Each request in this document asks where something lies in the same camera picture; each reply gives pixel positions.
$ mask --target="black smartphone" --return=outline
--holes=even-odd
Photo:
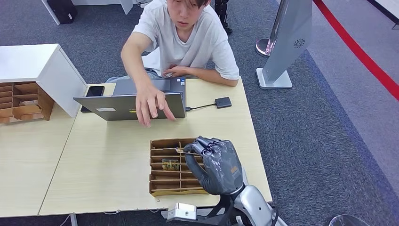
[[[90,86],[88,88],[88,93],[86,94],[87,97],[100,97],[104,94],[104,86]],[[85,106],[82,106],[81,112],[87,113],[91,112]]]

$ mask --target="white desk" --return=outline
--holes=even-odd
[[[384,9],[390,12],[399,20],[399,0],[374,0],[380,4]],[[396,22],[394,29],[399,29],[399,21]]]
[[[217,137],[233,142],[248,181],[266,201],[271,194],[259,152],[242,81],[235,88],[202,80],[186,81],[187,105],[212,103],[229,96],[232,107],[208,107],[170,122],[152,120],[105,121],[93,113],[78,113],[50,185],[41,215],[167,208],[176,202],[212,206],[218,196],[208,194],[153,197],[149,194],[150,147],[154,139]],[[104,95],[115,84],[105,84]]]
[[[0,124],[0,217],[39,214],[74,120],[55,104],[50,121]]]

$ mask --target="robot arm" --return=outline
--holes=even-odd
[[[243,183],[245,172],[236,150],[229,140],[198,137],[184,148],[187,166],[201,186],[210,194],[220,195],[219,203],[206,216],[197,215],[197,208],[178,203],[168,210],[168,220],[224,225],[227,219],[239,226],[284,226],[273,219],[273,210],[253,185]],[[202,156],[205,170],[195,161],[193,154]]]

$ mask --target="laptop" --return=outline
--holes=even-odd
[[[152,83],[165,93],[165,99],[176,118],[185,118],[185,78],[153,80]],[[117,80],[112,96],[74,97],[73,99],[107,121],[137,120],[136,86],[131,79]],[[165,119],[158,109],[157,119]]]

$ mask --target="wooden compartment tray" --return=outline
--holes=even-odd
[[[36,82],[0,83],[0,123],[50,120],[54,100]]]
[[[177,148],[193,142],[194,139],[165,139],[150,141],[150,194],[208,194],[188,168],[183,154]],[[202,158],[195,156],[199,165],[203,166]],[[178,171],[163,170],[162,160],[177,160]]]

